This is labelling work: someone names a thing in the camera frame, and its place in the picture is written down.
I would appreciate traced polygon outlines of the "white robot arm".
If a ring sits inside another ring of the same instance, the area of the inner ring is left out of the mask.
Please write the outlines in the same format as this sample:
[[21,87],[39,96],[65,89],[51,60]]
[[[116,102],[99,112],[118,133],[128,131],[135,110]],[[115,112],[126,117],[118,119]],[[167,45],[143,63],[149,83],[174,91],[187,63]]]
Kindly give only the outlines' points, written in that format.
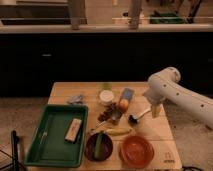
[[151,105],[169,99],[213,129],[213,99],[180,86],[180,78],[181,74],[175,67],[156,72],[148,78],[149,88],[144,96]]

